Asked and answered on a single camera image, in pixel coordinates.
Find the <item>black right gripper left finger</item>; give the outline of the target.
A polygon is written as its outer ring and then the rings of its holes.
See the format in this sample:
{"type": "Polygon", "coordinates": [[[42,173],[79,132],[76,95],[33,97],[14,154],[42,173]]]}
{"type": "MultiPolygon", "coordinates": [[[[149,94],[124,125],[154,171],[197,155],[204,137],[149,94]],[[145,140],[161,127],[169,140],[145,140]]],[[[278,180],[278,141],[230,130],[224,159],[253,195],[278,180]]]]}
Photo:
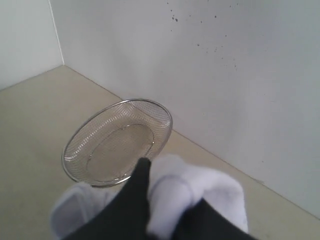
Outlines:
{"type": "Polygon", "coordinates": [[[147,191],[151,162],[140,158],[131,177],[115,198],[66,240],[150,240],[147,191]]]}

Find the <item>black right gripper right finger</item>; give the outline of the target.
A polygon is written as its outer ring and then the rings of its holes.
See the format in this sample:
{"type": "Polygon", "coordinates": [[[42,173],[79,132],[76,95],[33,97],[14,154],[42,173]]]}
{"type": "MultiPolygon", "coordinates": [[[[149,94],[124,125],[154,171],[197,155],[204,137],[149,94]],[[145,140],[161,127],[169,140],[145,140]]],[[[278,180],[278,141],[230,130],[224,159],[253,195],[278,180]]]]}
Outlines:
{"type": "Polygon", "coordinates": [[[204,199],[179,218],[170,240],[254,240],[213,209],[204,199]]]}

